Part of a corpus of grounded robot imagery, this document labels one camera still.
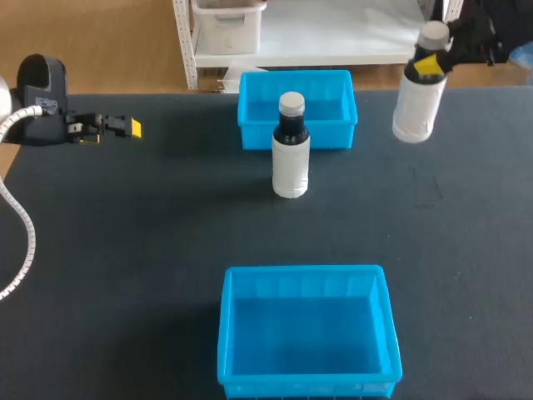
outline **bottle cap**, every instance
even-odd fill
[[[306,109],[306,100],[298,92],[283,93],[280,97],[280,113],[286,117],[303,115]]]
[[[450,29],[440,21],[429,21],[418,35],[418,45],[426,50],[443,50],[450,41]]]

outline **blue crate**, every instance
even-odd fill
[[[348,71],[245,72],[237,112],[245,150],[270,150],[285,92],[306,99],[311,148],[351,148],[357,125],[356,99]]]
[[[229,268],[217,367],[228,398],[390,397],[401,362],[383,270]]]

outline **white coiled cable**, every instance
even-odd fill
[[[2,143],[9,128],[12,127],[15,123],[17,123],[18,121],[24,118],[39,117],[42,115],[42,113],[43,113],[42,107],[31,106],[31,107],[22,108],[18,110],[17,112],[14,112],[13,114],[11,114],[9,117],[7,117],[2,122],[2,124],[0,124],[0,143]],[[22,265],[22,268],[18,272],[17,276],[12,280],[11,283],[7,285],[5,289],[3,289],[0,292],[0,301],[1,301],[17,288],[17,286],[26,276],[28,270],[32,266],[33,256],[35,255],[35,248],[36,248],[37,242],[35,239],[35,228],[33,227],[32,219],[30,218],[29,215],[27,215],[26,210],[24,210],[24,208],[20,205],[20,203],[7,190],[7,187],[6,185],[4,185],[1,177],[0,177],[0,195],[6,200],[7,204],[9,204],[13,208],[13,210],[17,212],[18,216],[22,219],[22,222],[24,223],[24,226],[26,227],[26,231],[27,231],[26,259],[24,260],[24,264]]]

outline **black table surface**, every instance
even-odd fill
[[[533,393],[533,89],[449,90],[421,145],[391,132],[396,92],[358,92],[351,151],[313,152],[281,200],[271,155],[243,152],[237,97],[72,97],[130,113],[141,141],[23,148],[6,184],[37,254],[0,302],[0,399],[223,399],[226,268],[379,264],[398,399]],[[0,202],[0,286],[26,233]]]

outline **wooden floor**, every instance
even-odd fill
[[[70,93],[187,93],[171,0],[0,0],[0,74],[32,53],[61,59]],[[350,67],[357,90],[397,88],[402,66]],[[520,85],[518,67],[461,66],[449,87]],[[17,147],[0,146],[0,176]]]

